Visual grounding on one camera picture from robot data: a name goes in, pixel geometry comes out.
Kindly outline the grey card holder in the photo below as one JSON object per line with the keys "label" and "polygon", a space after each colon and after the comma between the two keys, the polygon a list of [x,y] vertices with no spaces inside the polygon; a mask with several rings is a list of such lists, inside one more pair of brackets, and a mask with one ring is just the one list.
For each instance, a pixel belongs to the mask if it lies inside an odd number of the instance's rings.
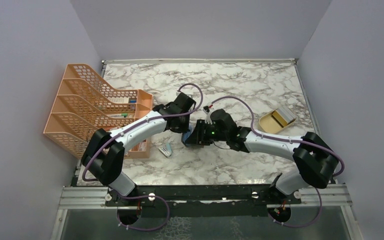
{"label": "grey card holder", "polygon": [[188,139],[191,136],[191,134],[192,134],[192,130],[188,130],[187,132],[182,133],[181,135],[181,143],[187,148],[191,148],[193,146],[191,143],[188,142]]}

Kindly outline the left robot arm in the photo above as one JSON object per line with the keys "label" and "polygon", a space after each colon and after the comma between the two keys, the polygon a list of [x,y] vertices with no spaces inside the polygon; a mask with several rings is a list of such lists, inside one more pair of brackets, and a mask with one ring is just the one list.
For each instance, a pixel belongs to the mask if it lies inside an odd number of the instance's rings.
{"label": "left robot arm", "polygon": [[86,172],[94,181],[117,191],[124,205],[137,200],[137,185],[122,171],[127,152],[144,140],[170,130],[185,133],[190,115],[201,107],[190,96],[180,92],[174,101],[156,105],[142,118],[112,131],[96,130],[81,157]]}

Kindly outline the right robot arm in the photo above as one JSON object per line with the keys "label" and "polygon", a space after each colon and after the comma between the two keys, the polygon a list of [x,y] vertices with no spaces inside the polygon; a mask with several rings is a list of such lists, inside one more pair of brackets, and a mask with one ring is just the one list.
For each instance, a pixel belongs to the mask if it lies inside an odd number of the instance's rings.
{"label": "right robot arm", "polygon": [[229,149],[244,153],[264,153],[295,163],[296,168],[279,174],[271,183],[267,196],[280,204],[295,191],[312,186],[325,189],[340,163],[327,144],[314,132],[304,136],[264,134],[251,127],[239,126],[223,109],[198,120],[182,137],[187,147],[204,147],[225,142]]}

